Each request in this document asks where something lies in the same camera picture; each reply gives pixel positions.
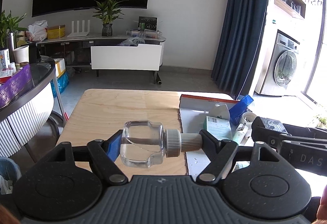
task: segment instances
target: blue plastic bag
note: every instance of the blue plastic bag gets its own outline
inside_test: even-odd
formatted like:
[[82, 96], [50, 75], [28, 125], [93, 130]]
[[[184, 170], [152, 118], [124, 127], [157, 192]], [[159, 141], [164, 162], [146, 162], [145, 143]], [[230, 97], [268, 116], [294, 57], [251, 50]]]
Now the blue plastic bag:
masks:
[[[57, 82], [58, 82], [59, 92], [61, 94], [65, 91], [66, 87], [69, 84], [68, 72], [65, 71], [65, 73], [63, 73], [63, 75], [61, 77], [57, 78]], [[51, 89], [52, 89], [53, 97], [56, 98], [57, 92], [56, 92], [55, 84], [53, 83], [53, 80], [51, 81]]]

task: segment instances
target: beige ribbed cap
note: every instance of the beige ribbed cap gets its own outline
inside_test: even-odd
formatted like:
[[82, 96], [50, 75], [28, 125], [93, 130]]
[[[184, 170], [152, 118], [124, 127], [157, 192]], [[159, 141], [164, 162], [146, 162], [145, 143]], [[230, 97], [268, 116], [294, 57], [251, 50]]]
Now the beige ribbed cap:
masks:
[[199, 134], [181, 134], [176, 129], [166, 130], [166, 157], [178, 157], [181, 152], [196, 151], [202, 147]]

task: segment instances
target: person's hand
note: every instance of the person's hand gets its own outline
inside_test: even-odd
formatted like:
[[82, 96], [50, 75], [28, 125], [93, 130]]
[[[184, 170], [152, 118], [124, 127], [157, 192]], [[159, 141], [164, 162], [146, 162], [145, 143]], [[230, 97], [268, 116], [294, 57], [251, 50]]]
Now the person's hand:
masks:
[[0, 205], [0, 224], [20, 224], [20, 222], [2, 205]]
[[320, 199], [320, 206], [317, 211], [317, 220], [315, 224], [327, 224], [327, 186], [324, 189]]

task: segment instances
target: wall shelf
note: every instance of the wall shelf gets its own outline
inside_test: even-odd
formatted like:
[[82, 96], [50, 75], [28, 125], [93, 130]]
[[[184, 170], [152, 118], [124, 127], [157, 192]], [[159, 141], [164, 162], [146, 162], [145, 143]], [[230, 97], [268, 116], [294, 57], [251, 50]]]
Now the wall shelf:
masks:
[[277, 5], [279, 8], [283, 9], [287, 14], [294, 18], [298, 19], [304, 19], [305, 18], [305, 2], [302, 0], [292, 0], [296, 5], [301, 6], [301, 12], [298, 13], [295, 11], [292, 7], [290, 7], [287, 3], [285, 3], [282, 0], [275, 0], [275, 5]]
[[291, 17], [298, 18], [298, 19], [304, 19], [304, 17], [302, 17], [297, 11], [295, 11], [292, 7], [290, 7], [287, 3], [285, 3], [282, 0], [275, 0], [275, 5], [277, 5], [281, 9], [283, 9]]

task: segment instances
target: yellow box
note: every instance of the yellow box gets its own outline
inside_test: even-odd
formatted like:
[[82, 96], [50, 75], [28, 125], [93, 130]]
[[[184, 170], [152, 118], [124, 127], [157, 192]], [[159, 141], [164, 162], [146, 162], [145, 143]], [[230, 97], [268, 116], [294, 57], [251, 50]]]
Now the yellow box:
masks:
[[59, 38], [66, 35], [66, 25], [48, 27], [48, 39]]

